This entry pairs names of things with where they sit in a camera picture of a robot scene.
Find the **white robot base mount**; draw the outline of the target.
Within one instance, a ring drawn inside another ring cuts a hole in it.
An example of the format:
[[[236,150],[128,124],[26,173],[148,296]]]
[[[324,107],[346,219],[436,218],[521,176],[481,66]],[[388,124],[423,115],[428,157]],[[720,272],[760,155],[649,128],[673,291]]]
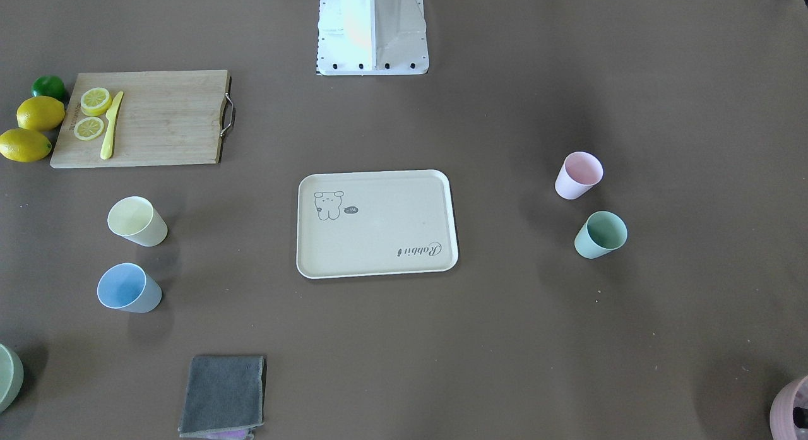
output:
[[[319,0],[316,73],[425,74],[424,0]]]

